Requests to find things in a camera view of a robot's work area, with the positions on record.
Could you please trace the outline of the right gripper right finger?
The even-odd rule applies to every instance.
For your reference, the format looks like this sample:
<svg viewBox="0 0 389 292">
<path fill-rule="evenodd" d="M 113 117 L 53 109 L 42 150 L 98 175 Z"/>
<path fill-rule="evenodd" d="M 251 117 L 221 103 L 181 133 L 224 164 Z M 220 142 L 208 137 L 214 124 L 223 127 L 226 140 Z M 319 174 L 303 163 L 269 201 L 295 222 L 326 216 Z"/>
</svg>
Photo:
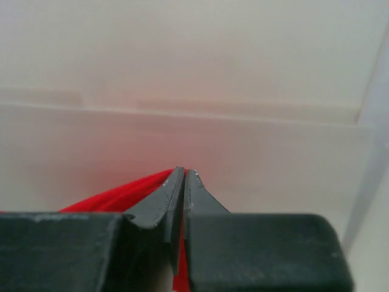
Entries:
<svg viewBox="0 0 389 292">
<path fill-rule="evenodd" d="M 205 188 L 199 173 L 190 169 L 185 175 L 184 215 L 229 214 L 230 212 Z"/>
</svg>

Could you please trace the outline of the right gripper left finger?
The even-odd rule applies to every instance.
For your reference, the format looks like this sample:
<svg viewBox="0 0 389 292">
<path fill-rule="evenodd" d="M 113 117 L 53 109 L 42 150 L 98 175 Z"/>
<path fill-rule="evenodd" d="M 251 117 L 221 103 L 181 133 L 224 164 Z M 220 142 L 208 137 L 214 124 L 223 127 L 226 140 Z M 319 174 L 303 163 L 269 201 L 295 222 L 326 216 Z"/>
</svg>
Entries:
<svg viewBox="0 0 389 292">
<path fill-rule="evenodd" d="M 174 275 L 179 271 L 184 187 L 185 169 L 176 167 L 160 187 L 123 212 L 136 251 L 150 249 L 167 257 Z"/>
</svg>

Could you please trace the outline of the red t shirt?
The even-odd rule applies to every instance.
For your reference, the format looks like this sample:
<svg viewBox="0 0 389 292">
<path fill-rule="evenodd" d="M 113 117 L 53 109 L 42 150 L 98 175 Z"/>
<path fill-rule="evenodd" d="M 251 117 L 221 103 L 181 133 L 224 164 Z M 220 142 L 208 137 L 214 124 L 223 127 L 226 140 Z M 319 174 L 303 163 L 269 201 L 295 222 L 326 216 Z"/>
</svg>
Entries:
<svg viewBox="0 0 389 292">
<path fill-rule="evenodd" d="M 173 169 L 145 176 L 72 204 L 60 212 L 124 212 L 158 189 Z M 189 292 L 187 259 L 184 239 L 181 238 L 179 270 L 173 279 L 173 291 Z"/>
</svg>

